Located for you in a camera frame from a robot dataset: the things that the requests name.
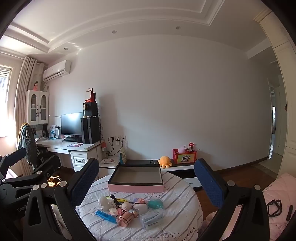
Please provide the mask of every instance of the computer monitor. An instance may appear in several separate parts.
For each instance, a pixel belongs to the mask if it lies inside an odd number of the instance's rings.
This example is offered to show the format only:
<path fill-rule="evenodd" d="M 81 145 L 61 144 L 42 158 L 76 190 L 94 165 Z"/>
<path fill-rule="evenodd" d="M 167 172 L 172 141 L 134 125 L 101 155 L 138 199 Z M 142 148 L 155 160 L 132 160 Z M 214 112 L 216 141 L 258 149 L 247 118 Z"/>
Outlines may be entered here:
<path fill-rule="evenodd" d="M 62 135 L 81 135 L 83 112 L 62 115 Z"/>

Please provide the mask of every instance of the pink bedding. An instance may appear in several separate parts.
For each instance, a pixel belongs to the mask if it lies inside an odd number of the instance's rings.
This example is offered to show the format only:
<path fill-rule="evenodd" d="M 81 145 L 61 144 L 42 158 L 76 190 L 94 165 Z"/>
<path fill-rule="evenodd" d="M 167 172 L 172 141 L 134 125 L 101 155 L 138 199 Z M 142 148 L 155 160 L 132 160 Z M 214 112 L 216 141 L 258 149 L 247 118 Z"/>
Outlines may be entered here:
<path fill-rule="evenodd" d="M 264 195 L 266 204 L 274 199 L 275 200 L 281 199 L 282 213 L 279 216 L 269 218 L 269 229 L 270 229 L 269 240 L 275 241 L 279 237 L 279 235 L 282 233 L 282 231 L 284 230 L 284 228 L 288 223 L 286 221 L 286 218 L 288 215 L 290 205 L 294 206 L 292 215 L 294 214 L 294 211 L 296 208 L 296 178 L 294 178 L 293 176 L 287 173 L 281 175 L 280 178 L 276 179 L 272 184 L 270 184 L 267 188 L 263 190 L 263 195 Z M 240 210 L 241 210 L 241 205 L 236 207 L 232 215 L 232 218 L 220 240 L 224 240 L 230 235 Z M 272 205 L 269 207 L 270 213 L 273 213 L 276 210 L 277 208 L 275 207 L 275 205 Z M 206 220 L 202 225 L 203 228 L 209 225 L 210 221 L 213 219 L 215 214 L 216 212 L 211 213 L 206 217 Z"/>

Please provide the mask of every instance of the round table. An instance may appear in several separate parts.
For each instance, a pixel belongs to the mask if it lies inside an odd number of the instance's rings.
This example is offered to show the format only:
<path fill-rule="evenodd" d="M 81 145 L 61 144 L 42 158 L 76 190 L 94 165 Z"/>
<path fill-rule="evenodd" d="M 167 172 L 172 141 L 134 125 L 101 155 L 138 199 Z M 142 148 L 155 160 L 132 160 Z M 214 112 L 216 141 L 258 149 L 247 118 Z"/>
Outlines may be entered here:
<path fill-rule="evenodd" d="M 163 193 L 122 193 L 110 192 L 108 180 L 105 176 L 94 182 L 85 196 L 82 204 L 76 211 L 84 224 L 97 240 L 132 240 L 132 241 L 196 241 L 197 231 L 202 225 L 202 209 L 194 190 L 181 178 L 162 172 L 165 191 Z M 124 228 L 95 215 L 99 210 L 98 199 L 101 196 L 110 196 L 127 199 L 132 202 L 134 198 L 160 198 L 166 210 L 161 225 L 145 230 L 139 218 Z"/>

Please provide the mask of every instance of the window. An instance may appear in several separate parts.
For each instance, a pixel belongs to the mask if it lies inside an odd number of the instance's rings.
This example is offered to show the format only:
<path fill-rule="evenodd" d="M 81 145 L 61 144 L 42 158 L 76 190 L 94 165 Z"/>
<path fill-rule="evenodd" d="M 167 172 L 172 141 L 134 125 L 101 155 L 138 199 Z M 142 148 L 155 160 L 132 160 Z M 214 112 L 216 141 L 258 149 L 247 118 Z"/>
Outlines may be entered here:
<path fill-rule="evenodd" d="M 7 92 L 11 68 L 0 65 L 0 137 L 7 136 Z"/>

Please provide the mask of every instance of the curtain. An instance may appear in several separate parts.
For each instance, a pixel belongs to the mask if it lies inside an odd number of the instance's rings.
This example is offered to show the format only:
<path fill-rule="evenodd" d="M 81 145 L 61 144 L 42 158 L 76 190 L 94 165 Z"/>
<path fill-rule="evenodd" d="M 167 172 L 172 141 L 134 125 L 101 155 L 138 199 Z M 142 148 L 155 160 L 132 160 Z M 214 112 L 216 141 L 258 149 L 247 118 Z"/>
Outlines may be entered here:
<path fill-rule="evenodd" d="M 22 124 L 25 123 L 26 92 L 28 90 L 29 83 L 34 83 L 40 80 L 43 67 L 44 64 L 39 64 L 35 59 L 27 56 L 24 58 L 24 61 L 22 63 L 15 97 L 15 123 L 17 134 L 19 133 Z M 24 176 L 31 175 L 33 168 L 28 164 L 25 158 L 20 160 L 19 164 Z"/>

